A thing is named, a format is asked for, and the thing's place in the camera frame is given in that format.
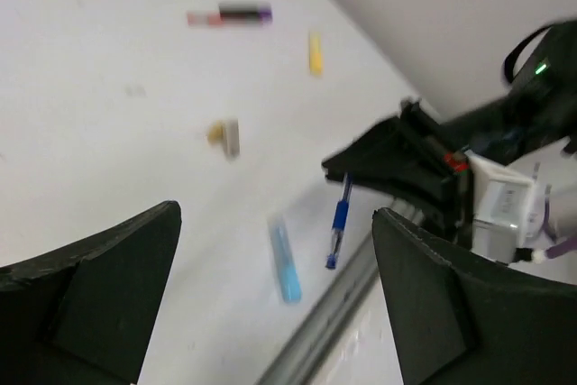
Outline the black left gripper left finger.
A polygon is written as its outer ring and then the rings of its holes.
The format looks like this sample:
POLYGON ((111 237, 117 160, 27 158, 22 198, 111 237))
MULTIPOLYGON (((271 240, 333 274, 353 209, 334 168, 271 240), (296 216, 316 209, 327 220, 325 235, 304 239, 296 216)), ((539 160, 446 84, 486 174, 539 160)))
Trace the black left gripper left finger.
POLYGON ((169 278, 181 208, 165 201, 1 269, 3 384, 134 384, 169 278))

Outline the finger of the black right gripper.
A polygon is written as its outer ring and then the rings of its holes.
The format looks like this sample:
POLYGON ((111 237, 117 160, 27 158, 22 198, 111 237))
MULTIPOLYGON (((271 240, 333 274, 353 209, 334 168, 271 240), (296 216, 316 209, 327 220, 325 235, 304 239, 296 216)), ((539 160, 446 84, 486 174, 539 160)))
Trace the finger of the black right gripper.
POLYGON ((347 148, 325 159, 322 168, 330 179, 348 174, 359 185, 400 183, 437 196, 437 176, 406 140, 397 116, 373 125, 347 148))

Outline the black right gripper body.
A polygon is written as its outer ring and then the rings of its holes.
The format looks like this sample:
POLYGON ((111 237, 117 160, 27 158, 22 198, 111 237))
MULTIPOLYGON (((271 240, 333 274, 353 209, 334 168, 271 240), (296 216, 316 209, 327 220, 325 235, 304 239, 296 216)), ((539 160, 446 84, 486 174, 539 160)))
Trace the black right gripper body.
POLYGON ((457 146, 417 100, 401 101, 399 120, 406 140, 437 176, 436 201, 442 213, 436 218, 437 226, 442 228, 446 240, 471 249, 474 174, 464 149, 457 146))

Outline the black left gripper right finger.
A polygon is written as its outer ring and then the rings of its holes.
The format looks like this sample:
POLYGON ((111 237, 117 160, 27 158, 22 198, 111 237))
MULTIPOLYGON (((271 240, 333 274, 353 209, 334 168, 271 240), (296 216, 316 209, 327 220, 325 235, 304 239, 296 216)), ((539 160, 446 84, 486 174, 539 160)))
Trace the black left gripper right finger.
POLYGON ((573 384, 576 288, 489 261, 394 211, 373 245, 406 384, 573 384))

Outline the blue ballpoint pen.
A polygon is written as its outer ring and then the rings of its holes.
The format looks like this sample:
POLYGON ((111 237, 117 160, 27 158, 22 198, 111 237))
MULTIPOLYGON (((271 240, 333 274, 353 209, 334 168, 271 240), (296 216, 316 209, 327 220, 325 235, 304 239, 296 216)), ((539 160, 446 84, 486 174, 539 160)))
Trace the blue ballpoint pen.
POLYGON ((343 241, 343 233, 346 226, 350 196, 352 191, 352 181, 348 174, 343 177, 343 194, 337 202, 332 224, 331 249, 327 256, 325 267, 329 270, 335 270, 339 258, 339 253, 343 241))

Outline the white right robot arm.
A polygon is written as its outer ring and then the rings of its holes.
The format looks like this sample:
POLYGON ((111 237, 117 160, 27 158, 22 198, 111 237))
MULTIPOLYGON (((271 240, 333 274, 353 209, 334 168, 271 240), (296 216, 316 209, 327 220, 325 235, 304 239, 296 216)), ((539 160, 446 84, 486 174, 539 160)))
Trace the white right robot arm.
POLYGON ((529 34, 505 58, 503 77, 507 95, 441 124, 403 100, 397 114, 323 161, 326 179, 404 199, 425 214, 427 230, 472 247, 479 177, 467 151, 503 166, 563 138, 564 152, 576 152, 575 20, 529 34))

